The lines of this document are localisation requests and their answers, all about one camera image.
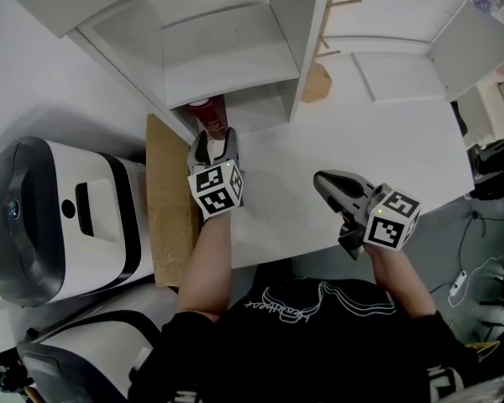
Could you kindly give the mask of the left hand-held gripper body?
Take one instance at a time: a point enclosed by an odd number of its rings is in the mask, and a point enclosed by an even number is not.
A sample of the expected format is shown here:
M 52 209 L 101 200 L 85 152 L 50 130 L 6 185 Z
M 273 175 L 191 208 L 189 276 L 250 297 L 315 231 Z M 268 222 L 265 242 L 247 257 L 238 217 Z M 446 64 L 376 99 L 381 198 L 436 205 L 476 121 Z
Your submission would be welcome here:
M 236 160 L 211 165 L 189 175 L 188 183 L 204 222 L 242 206 L 244 178 Z

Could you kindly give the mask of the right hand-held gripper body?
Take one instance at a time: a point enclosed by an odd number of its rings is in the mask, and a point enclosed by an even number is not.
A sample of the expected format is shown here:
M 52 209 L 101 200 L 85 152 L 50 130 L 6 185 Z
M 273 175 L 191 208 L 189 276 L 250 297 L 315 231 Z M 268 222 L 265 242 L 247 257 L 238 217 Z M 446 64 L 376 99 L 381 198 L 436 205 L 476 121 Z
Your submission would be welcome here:
M 414 196 L 387 184 L 376 186 L 368 194 L 368 221 L 354 225 L 342 214 L 344 223 L 339 232 L 339 244 L 357 259 L 365 244 L 398 251 L 411 237 L 422 204 Z

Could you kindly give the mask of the dark red book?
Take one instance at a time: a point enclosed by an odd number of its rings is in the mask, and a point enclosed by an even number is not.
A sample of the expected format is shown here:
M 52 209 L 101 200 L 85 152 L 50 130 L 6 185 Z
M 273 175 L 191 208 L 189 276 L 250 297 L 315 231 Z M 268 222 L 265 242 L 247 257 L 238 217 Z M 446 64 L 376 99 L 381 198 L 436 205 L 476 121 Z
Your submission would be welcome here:
M 188 108 L 213 139 L 225 140 L 228 120 L 223 95 L 189 103 Z

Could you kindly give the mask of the person's left forearm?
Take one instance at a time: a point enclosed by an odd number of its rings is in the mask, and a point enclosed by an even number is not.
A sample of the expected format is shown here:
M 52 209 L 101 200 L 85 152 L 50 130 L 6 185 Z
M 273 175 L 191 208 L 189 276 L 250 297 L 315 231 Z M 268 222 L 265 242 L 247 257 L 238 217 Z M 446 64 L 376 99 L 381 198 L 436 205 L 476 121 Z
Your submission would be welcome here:
M 217 321 L 228 310 L 231 274 L 231 214 L 226 212 L 208 219 L 202 227 L 179 287 L 177 311 Z

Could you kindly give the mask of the person's right forearm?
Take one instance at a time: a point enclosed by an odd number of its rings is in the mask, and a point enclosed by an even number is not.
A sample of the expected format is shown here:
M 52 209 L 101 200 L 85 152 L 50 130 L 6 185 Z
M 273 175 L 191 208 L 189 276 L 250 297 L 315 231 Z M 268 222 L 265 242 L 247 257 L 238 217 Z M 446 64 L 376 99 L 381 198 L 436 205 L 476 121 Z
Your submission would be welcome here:
M 437 313 L 430 292 L 401 250 L 393 251 L 370 244 L 365 244 L 364 249 L 370 256 L 376 284 L 395 298 L 410 317 L 427 317 Z

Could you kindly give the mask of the white table top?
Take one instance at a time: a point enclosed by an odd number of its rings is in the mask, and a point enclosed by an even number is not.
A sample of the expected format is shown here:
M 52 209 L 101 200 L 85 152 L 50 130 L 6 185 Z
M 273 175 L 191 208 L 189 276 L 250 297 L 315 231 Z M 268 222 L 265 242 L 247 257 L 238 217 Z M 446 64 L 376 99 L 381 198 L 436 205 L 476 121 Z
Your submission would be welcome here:
M 232 266 L 309 254 L 338 242 L 340 218 L 312 178 L 346 170 L 414 195 L 431 212 L 471 191 L 465 143 L 443 97 L 371 99 L 354 59 L 328 57 L 328 97 L 293 120 L 239 137 L 244 205 L 232 213 Z

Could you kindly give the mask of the brown cardboard board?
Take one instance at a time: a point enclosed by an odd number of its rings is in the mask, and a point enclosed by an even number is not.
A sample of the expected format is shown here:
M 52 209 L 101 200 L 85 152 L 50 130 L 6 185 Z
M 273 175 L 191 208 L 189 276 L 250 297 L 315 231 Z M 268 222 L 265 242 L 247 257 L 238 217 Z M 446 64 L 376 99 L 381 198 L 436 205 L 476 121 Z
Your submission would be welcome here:
M 150 246 L 158 286 L 180 286 L 196 245 L 200 217 L 188 184 L 189 145 L 150 114 L 146 125 L 146 192 Z

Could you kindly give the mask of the wooden mug tree stand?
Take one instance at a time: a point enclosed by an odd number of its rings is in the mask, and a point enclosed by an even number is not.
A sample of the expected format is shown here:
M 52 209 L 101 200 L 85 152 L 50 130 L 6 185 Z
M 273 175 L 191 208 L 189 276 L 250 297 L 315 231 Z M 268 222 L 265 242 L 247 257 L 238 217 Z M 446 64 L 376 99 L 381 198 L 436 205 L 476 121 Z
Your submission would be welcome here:
M 320 58 L 341 54 L 341 50 L 331 50 L 330 45 L 324 37 L 324 31 L 327 27 L 331 9 L 359 3 L 362 3 L 362 0 L 343 0 L 337 2 L 334 0 L 327 0 L 312 57 L 312 64 L 308 70 L 306 85 L 304 86 L 301 97 L 302 102 L 312 103 L 325 99 L 330 93 L 333 85 L 332 78 L 325 66 L 318 63 L 318 59 Z

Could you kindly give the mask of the white shelf hutch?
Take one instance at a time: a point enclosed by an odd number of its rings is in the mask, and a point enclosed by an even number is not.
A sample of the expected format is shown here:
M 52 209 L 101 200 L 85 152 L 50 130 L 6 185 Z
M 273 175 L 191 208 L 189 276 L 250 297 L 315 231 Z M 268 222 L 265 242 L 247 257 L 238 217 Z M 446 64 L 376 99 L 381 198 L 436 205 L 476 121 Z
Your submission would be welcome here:
M 291 121 L 327 0 L 15 0 L 76 41 L 184 139 L 187 104 L 223 95 L 243 132 Z M 426 55 L 454 100 L 504 64 L 504 4 L 362 0 L 332 8 L 324 37 L 341 55 Z

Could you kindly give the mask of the white flat riser board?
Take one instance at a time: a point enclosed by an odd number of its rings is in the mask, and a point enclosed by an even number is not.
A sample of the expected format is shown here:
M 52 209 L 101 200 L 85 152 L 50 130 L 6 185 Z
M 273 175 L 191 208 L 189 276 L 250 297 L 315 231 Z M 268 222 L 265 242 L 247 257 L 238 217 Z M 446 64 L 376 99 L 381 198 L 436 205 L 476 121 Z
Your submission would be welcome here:
M 355 52 L 352 58 L 373 102 L 445 97 L 443 84 L 426 55 Z

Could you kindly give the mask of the black bag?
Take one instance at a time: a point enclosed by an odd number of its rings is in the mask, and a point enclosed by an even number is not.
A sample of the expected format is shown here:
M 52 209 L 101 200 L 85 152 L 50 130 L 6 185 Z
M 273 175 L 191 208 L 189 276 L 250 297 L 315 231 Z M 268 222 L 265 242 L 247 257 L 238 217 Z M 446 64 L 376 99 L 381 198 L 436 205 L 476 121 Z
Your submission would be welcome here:
M 492 175 L 484 181 L 478 180 L 467 197 L 482 201 L 498 200 L 504 197 L 504 148 L 482 160 L 475 162 L 475 169 L 482 176 Z

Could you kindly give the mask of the white robot with dark trim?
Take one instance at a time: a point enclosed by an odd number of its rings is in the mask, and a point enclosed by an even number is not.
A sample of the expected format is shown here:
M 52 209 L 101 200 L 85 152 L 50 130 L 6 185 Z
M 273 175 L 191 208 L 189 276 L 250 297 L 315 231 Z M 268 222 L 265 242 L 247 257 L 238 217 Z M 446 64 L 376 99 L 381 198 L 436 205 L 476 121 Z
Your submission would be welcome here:
M 98 313 L 17 346 L 46 403 L 127 403 L 130 372 L 160 339 L 139 311 Z
M 36 137 L 0 153 L 0 299 L 42 306 L 152 271 L 142 164 Z

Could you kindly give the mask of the black printed t-shirt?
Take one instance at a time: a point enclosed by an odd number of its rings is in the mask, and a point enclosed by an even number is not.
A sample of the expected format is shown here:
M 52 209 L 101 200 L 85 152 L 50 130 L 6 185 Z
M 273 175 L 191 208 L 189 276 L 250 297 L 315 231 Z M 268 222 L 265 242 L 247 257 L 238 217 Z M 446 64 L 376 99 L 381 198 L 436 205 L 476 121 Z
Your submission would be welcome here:
M 439 314 L 412 318 L 364 280 L 255 285 L 217 321 L 180 312 L 129 403 L 436 403 L 480 381 Z

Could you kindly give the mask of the yellow black striped object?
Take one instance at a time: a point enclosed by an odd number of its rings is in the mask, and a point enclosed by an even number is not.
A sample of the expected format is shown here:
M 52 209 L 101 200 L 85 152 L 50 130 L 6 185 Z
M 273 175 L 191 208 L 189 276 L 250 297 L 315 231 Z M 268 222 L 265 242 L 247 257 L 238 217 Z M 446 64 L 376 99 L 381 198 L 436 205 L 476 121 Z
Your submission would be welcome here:
M 475 353 L 478 361 L 481 363 L 485 358 L 495 352 L 500 345 L 500 341 L 491 341 L 485 343 L 468 343 L 465 346 Z

